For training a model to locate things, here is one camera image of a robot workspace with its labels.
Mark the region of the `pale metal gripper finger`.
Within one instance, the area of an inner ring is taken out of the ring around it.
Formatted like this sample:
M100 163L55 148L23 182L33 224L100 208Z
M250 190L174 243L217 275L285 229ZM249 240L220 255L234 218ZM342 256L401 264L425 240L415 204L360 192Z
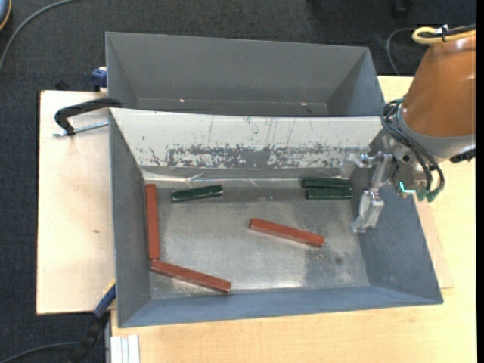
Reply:
M356 169L371 168L377 162L377 155L371 155L368 147L349 147L340 164L340 177L350 177Z
M358 215L350 224L355 233L363 233L368 228L375 228L385 206L379 188L364 190L358 205Z

